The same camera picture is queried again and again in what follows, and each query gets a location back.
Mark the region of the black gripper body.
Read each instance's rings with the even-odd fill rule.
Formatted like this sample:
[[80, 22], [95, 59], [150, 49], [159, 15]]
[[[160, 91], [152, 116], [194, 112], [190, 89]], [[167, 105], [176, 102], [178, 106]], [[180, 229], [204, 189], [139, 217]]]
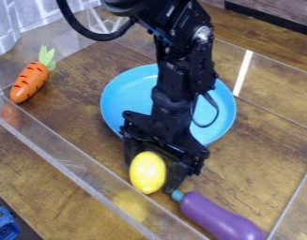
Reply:
[[196, 94], [180, 93], [174, 98], [158, 86], [152, 89], [152, 109], [150, 114], [124, 111], [124, 124], [120, 127], [123, 141], [134, 138], [163, 154], [174, 157], [174, 162], [187, 156], [202, 171], [210, 151], [196, 140], [190, 130], [194, 122]]

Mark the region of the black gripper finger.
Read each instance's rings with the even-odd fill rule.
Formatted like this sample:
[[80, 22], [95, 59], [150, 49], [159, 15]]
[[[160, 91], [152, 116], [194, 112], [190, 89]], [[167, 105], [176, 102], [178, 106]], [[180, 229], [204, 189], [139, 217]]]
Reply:
[[134, 138], [126, 138], [123, 141], [124, 162], [131, 166], [135, 156], [146, 149], [144, 143]]
[[168, 194], [172, 194], [183, 183], [186, 177], [192, 176], [194, 174], [199, 174], [198, 162], [191, 157], [184, 156], [172, 164], [164, 191]]

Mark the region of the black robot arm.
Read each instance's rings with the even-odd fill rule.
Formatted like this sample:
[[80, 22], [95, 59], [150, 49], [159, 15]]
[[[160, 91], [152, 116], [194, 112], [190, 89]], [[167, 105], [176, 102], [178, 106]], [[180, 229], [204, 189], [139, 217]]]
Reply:
[[200, 173], [208, 150], [190, 126], [199, 98], [215, 89], [214, 26], [196, 0], [103, 0], [104, 8], [127, 16], [154, 34], [158, 65], [148, 114], [124, 111], [120, 128], [127, 162], [146, 148], [171, 155], [164, 191], [174, 192], [188, 175]]

